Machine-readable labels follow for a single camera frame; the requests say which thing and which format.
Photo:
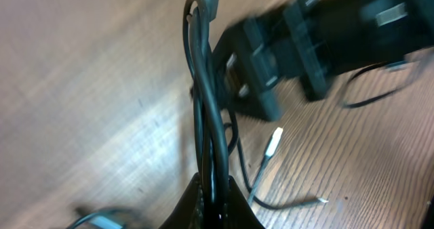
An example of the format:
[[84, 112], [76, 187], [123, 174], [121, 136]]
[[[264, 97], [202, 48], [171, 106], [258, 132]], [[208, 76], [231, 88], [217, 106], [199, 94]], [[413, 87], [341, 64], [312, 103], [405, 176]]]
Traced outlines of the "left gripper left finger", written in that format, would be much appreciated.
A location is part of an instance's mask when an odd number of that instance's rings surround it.
[[173, 212], [160, 225], [159, 229], [199, 228], [202, 225], [202, 212], [203, 193], [201, 176], [196, 173], [193, 175]]

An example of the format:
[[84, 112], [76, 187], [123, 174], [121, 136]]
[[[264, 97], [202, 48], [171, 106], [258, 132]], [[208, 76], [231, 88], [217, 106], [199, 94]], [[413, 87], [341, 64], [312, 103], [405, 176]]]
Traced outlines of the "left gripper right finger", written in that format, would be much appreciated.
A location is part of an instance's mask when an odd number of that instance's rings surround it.
[[229, 177], [226, 221], [228, 229], [264, 229], [232, 176]]

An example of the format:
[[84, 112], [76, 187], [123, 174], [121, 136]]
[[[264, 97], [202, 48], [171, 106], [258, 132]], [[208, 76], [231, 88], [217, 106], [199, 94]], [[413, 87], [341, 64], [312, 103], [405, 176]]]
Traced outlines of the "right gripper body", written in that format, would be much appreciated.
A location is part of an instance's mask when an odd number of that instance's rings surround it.
[[223, 32], [212, 53], [218, 104], [276, 121], [281, 79], [318, 101], [342, 73], [402, 64], [432, 45], [433, 0], [297, 0]]

